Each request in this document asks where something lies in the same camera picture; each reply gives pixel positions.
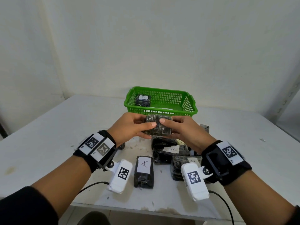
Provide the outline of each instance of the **white table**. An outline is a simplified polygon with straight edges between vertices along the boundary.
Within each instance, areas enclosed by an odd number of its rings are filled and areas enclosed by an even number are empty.
[[[31,185],[72,155],[84,137],[110,127],[124,112],[123,99],[75,95],[0,142],[0,197]],[[193,116],[209,125],[217,139],[233,144],[252,165],[254,172],[292,204],[300,204],[298,161],[300,143],[254,112],[198,107]],[[138,155],[151,155],[150,140],[138,137],[114,160],[133,164]],[[155,165],[152,190],[133,187],[133,173],[121,195],[98,184],[78,195],[76,206],[111,210],[161,213],[190,219],[229,220],[224,203],[216,196],[193,202],[183,182],[173,181],[169,165]],[[97,170],[87,185],[110,181],[110,172]],[[208,184],[229,203],[235,221],[242,221],[222,186]]]

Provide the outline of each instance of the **person's right hand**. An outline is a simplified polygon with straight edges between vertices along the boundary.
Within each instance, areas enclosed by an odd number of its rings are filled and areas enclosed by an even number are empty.
[[[172,134],[166,138],[182,140],[199,154],[216,141],[204,128],[198,125],[190,116],[172,116],[173,121],[161,118],[161,124],[172,129]]]

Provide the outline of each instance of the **forearm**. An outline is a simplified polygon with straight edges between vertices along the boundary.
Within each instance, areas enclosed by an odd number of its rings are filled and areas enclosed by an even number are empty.
[[[247,225],[286,224],[295,207],[248,170],[225,191]]]
[[[71,156],[59,167],[32,184],[51,203],[60,218],[87,183],[91,170],[81,157]]]

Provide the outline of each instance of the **floor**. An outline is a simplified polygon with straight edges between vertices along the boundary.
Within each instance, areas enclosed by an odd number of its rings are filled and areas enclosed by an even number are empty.
[[[197,221],[187,219],[178,219],[164,216],[153,216],[138,213],[118,212],[110,210],[96,210],[95,208],[86,207],[74,207],[70,206],[62,218],[59,220],[59,225],[77,225],[79,220],[86,214],[92,211],[103,212],[109,219],[111,225],[140,225],[141,221],[143,225],[202,225],[203,221]]]

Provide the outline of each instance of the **green plastic basket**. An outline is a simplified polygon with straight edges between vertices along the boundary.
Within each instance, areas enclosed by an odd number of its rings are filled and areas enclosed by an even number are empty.
[[[135,105],[138,94],[151,95],[150,107]],[[185,91],[166,90],[151,87],[133,87],[127,93],[124,106],[128,112],[138,114],[167,114],[193,116],[198,112],[192,95]]]

